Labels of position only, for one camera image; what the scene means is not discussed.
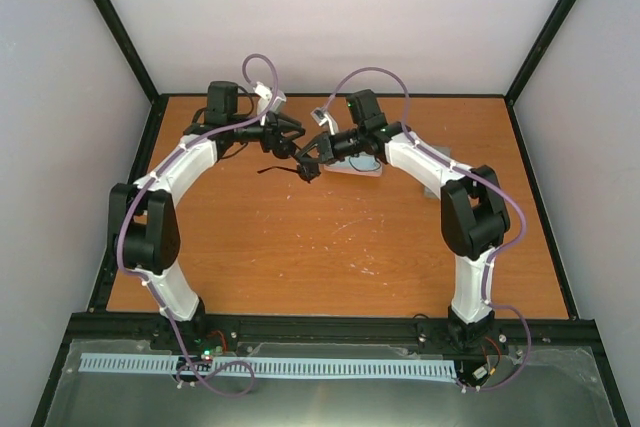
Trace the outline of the black round sunglasses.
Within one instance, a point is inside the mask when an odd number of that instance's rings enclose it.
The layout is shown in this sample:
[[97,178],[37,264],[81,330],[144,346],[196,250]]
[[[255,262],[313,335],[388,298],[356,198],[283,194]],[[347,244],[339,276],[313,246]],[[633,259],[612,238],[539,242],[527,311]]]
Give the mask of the black round sunglasses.
[[256,173],[264,174],[271,170],[280,170],[284,172],[293,173],[306,183],[311,183],[313,180],[315,180],[321,175],[319,165],[313,162],[298,163],[295,167],[285,167],[285,166],[274,165],[274,166],[269,166],[263,169],[259,169],[256,171]]

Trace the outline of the light blue cleaning cloth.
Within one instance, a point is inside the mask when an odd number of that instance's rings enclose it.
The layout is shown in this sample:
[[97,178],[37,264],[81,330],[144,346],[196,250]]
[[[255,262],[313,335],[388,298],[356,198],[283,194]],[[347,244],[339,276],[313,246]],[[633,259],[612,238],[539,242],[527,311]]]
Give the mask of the light blue cleaning cloth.
[[352,169],[360,173],[376,172],[380,169],[380,163],[372,156],[349,156],[347,163]]

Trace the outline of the pink glasses case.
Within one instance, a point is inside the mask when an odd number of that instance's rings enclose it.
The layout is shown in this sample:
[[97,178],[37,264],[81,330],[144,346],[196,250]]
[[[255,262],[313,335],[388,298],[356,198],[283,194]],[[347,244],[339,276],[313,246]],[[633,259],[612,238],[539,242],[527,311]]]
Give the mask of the pink glasses case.
[[380,177],[383,168],[382,164],[374,156],[360,154],[347,156],[344,160],[325,165],[324,170],[329,173]]

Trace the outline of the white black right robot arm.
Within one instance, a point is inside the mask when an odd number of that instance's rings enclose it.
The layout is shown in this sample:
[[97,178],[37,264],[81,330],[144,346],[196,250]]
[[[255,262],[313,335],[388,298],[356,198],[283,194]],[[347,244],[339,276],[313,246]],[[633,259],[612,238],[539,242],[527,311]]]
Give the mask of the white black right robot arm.
[[486,165],[472,168],[427,145],[405,123],[390,123],[376,95],[362,90],[347,97],[354,128],[339,130],[327,108],[313,110],[323,127],[297,154],[307,177],[350,157],[367,154],[399,169],[430,190],[440,202],[441,235],[455,256],[455,290],[448,308],[451,344],[467,350],[488,333],[494,259],[510,228],[497,175]]

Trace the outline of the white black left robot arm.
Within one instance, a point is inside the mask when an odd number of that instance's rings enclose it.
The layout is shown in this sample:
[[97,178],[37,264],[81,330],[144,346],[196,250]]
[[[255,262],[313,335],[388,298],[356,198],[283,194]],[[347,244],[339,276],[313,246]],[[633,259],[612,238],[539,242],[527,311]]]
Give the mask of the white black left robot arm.
[[178,262],[178,203],[234,144],[256,142],[264,152],[287,159],[305,132],[299,121],[281,113],[286,101],[282,91],[256,83],[249,94],[252,109],[241,114],[243,91],[234,82],[211,82],[205,107],[170,154],[135,182],[115,185],[109,196],[107,239],[118,270],[150,291],[160,314],[176,321],[174,339],[190,350],[206,342],[208,325],[196,316],[203,302]]

